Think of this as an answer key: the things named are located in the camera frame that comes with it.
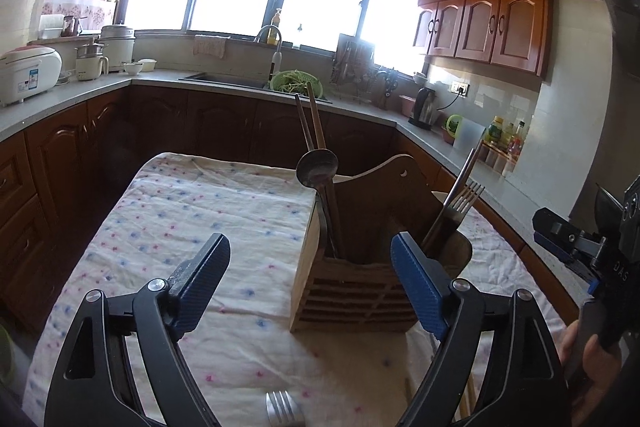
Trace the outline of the right hand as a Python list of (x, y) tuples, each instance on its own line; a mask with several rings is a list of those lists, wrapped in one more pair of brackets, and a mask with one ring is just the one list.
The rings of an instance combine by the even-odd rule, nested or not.
[(582, 354), (582, 368), (591, 381), (585, 393), (572, 404), (572, 425), (581, 426), (606, 396), (622, 367), (620, 346), (604, 350), (592, 335)]

